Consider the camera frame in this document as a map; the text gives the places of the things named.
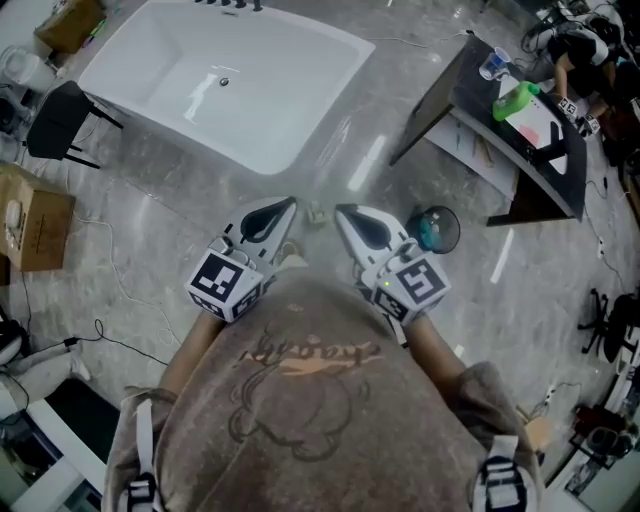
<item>cardboard box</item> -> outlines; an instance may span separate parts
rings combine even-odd
[[[97,0],[68,0],[33,33],[52,50],[76,53],[105,17]]]
[[[20,224],[12,229],[14,247],[5,235],[9,201],[21,204]],[[21,271],[62,268],[75,199],[15,164],[0,164],[0,253]]]

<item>black stool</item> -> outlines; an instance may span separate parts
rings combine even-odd
[[[29,154],[53,160],[66,158],[100,169],[99,165],[67,154],[69,149],[82,151],[73,145],[73,140],[89,114],[102,117],[122,130],[122,125],[98,109],[77,83],[62,84],[47,96],[36,114],[27,134]]]

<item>printed graphic on shirt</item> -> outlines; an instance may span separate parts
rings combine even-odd
[[[369,399],[368,382],[354,370],[382,358],[380,347],[368,341],[331,344],[313,334],[292,341],[273,338],[267,326],[256,347],[237,363],[256,369],[231,392],[237,408],[229,418],[229,434],[238,443],[264,436],[300,461],[326,460]],[[261,388],[267,384],[269,393],[281,400],[263,408]],[[289,409],[289,404],[296,405]]]

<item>white bathtub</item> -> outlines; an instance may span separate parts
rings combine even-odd
[[[294,162],[374,48],[268,7],[149,0],[79,85],[178,144],[276,174]]]

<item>marble floor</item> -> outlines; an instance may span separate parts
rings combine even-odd
[[[131,297],[162,308],[178,339],[198,310],[183,291],[197,260],[234,207],[269,195],[296,195],[303,207],[317,201],[327,211],[342,202],[384,208],[406,219],[416,206],[441,204],[461,221],[462,237],[442,265],[452,291],[431,314],[452,345],[464,347],[467,363],[491,360],[500,369],[514,401],[532,409],[554,382],[562,388],[551,404],[556,442],[544,472],[549,474],[566,451],[570,409],[578,400],[593,402],[607,389],[612,370],[593,356],[582,356],[586,334],[576,323],[591,313],[593,287],[611,296],[634,291],[639,269],[640,232],[615,172],[596,140],[588,143],[588,175],[602,199],[587,187],[586,207],[604,239],[607,261],[623,282],[596,256],[588,222],[560,221],[515,228],[511,252],[498,284],[490,276],[508,228],[485,227],[487,216],[504,213],[507,201],[491,185],[427,141],[419,142],[394,168],[389,155],[408,113],[464,44],[465,29],[490,44],[519,55],[528,21],[506,17],[479,0],[270,0],[270,5],[334,25],[375,41],[376,51],[363,72],[352,108],[329,141],[308,151],[303,165],[266,179],[248,176],[227,161],[201,161],[121,116],[120,132],[101,121],[81,145],[96,155],[101,170],[50,162],[41,172],[77,197],[76,213],[113,226],[113,262]],[[79,136],[88,134],[87,121]],[[376,146],[382,150],[372,154]],[[359,165],[369,172],[350,185]],[[26,158],[32,170],[38,159]],[[292,230],[310,264],[350,279],[351,262],[335,228],[311,227],[301,219]],[[92,338],[94,320],[105,334],[168,361],[178,348],[166,331],[162,313],[135,303],[119,290],[110,263],[110,229],[74,219],[64,268],[26,274],[34,345],[45,347],[69,336]],[[8,288],[12,316],[28,316],[22,281],[14,273]],[[81,344],[94,376],[93,386],[117,404],[126,385],[152,386],[162,367],[108,343]]]

